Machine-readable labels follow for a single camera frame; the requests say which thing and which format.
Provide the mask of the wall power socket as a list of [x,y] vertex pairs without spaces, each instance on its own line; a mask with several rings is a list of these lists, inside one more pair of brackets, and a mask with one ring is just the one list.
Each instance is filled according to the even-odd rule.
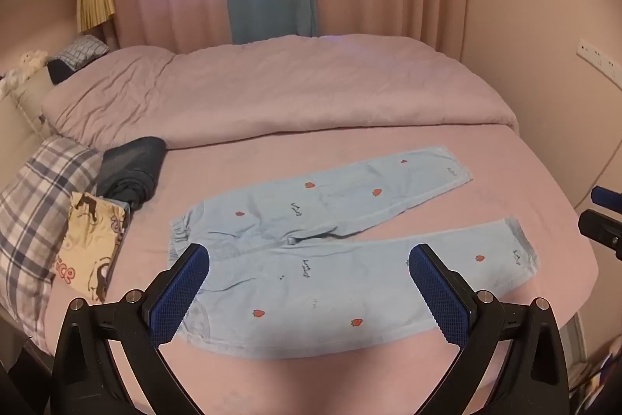
[[579,40],[576,55],[612,81],[617,88],[622,88],[622,67],[616,60],[583,39]]

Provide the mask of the plaid pillow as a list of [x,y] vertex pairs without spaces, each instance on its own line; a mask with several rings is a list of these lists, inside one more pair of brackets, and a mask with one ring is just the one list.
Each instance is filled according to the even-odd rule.
[[100,166],[93,149],[53,136],[1,192],[1,305],[43,351],[53,263],[71,198],[93,187]]

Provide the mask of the dark folded garment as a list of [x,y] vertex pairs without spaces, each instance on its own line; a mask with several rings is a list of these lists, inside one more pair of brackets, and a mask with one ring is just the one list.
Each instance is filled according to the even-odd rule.
[[165,156],[166,143],[158,137],[141,137],[107,149],[96,178],[96,195],[138,211],[155,195]]

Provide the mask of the checkered pillow at headboard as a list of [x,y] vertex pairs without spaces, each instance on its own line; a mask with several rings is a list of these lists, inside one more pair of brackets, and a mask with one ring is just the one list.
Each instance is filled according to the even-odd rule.
[[78,37],[46,63],[53,85],[73,76],[78,70],[108,53],[108,45],[93,35]]

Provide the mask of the light blue strawberry pants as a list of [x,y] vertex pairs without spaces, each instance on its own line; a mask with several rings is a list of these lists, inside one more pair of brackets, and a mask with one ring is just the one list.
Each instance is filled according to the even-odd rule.
[[431,329],[408,256],[426,243],[475,289],[504,295],[539,259],[512,217],[421,236],[360,233],[467,184],[441,146],[256,184],[194,205],[171,225],[176,260],[205,247],[210,272],[179,328],[205,350],[301,358],[382,345]]

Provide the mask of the white plush toy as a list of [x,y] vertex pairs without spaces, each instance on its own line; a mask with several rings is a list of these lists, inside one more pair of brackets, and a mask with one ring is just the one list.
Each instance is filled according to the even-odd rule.
[[0,99],[4,99],[14,89],[28,81],[39,70],[46,66],[49,54],[46,51],[26,52],[20,57],[16,67],[1,76]]

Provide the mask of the yellow cartoon print garment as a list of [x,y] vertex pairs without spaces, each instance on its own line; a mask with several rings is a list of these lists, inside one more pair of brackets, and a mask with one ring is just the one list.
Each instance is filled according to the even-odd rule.
[[87,301],[103,302],[129,219],[125,202],[72,193],[68,226],[53,264],[55,275]]

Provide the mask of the pink duvet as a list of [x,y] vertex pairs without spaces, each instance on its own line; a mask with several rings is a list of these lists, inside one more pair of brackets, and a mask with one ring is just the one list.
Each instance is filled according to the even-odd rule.
[[501,96],[462,63],[405,37],[299,37],[175,54],[121,48],[55,86],[42,113],[105,151],[154,136],[192,149],[337,128],[515,128]]

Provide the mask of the pink bed sheet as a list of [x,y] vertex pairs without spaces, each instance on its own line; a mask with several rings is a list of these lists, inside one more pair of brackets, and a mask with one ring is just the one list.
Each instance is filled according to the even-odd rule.
[[[118,300],[150,284],[168,263],[172,220],[200,201],[238,187],[434,145],[456,156],[471,172],[471,182],[372,229],[367,238],[517,217],[540,267],[510,300],[543,297],[557,323],[568,323],[596,283],[596,258],[558,183],[505,125],[316,131],[172,151],[154,197],[130,226],[108,296]],[[285,361],[213,354],[182,338],[165,345],[162,353],[208,414],[411,414],[456,350],[440,331],[431,330],[366,350]]]

